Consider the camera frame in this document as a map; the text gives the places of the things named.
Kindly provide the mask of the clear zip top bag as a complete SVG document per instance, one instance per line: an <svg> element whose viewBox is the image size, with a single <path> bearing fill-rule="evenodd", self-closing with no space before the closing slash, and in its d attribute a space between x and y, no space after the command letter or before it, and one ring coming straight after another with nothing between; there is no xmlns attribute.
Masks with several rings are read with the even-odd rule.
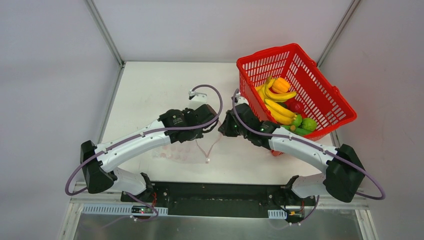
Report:
<svg viewBox="0 0 424 240"><path fill-rule="evenodd" d="M221 140L222 134L217 130L204 133L203 138L183 143L175 142L151 150L151 156L157 160L167 160L179 164L208 164L213 148Z"/></svg>

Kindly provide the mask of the yellow banana bunch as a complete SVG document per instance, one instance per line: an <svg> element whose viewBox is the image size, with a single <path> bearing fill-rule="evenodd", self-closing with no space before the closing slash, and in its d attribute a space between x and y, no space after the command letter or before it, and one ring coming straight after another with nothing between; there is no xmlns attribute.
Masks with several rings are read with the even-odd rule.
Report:
<svg viewBox="0 0 424 240"><path fill-rule="evenodd" d="M274 119L280 124L291 125L297 119L296 113L284 108L270 99L265 99L264 103Z"/></svg>
<svg viewBox="0 0 424 240"><path fill-rule="evenodd" d="M286 93L273 92L271 89L271 86L274 82L274 79L277 79L277 78L269 76L265 80L264 84L255 87L256 92L258 93L260 99L263 102L265 101L265 99L269 99L277 103L283 103L297 96L297 92L289 91L290 89Z"/></svg>

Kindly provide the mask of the red plastic basket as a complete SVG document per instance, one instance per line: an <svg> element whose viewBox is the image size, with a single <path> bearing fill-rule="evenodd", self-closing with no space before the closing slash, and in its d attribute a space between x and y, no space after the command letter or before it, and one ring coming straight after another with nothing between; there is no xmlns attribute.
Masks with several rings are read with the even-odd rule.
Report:
<svg viewBox="0 0 424 240"><path fill-rule="evenodd" d="M297 44L290 43L257 51L236 61L239 90L260 120L274 122L256 87L267 77L282 77L297 93L295 100L304 105L307 117L317 122L317 129L305 136L318 141L339 127L354 121L357 113L336 86L331 85L316 62Z"/></svg>

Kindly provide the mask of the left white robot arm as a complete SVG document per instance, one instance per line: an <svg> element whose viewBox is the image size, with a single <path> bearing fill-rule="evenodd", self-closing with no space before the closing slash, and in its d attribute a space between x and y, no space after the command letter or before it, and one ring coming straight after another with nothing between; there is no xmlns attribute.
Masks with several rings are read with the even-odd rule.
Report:
<svg viewBox="0 0 424 240"><path fill-rule="evenodd" d="M135 174L119 165L149 150L200 139L217 123L217 113L208 104L196 109L170 109L142 130L108 143L95 145L91 140L80 146L80 162L86 189L90 194L109 189L134 195L140 202L152 198L153 189L145 173Z"/></svg>

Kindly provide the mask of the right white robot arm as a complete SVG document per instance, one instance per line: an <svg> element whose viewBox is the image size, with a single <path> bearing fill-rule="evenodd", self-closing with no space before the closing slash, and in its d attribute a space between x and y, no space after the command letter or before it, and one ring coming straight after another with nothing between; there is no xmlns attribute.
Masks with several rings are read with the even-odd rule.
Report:
<svg viewBox="0 0 424 240"><path fill-rule="evenodd" d="M364 166L351 146L318 144L274 122L259 120L246 103L228 110L218 131L226 137L242 136L257 147L291 155L320 171L310 176L295 175L289 180L283 196L290 205L321 194L350 203L365 177L360 172Z"/></svg>

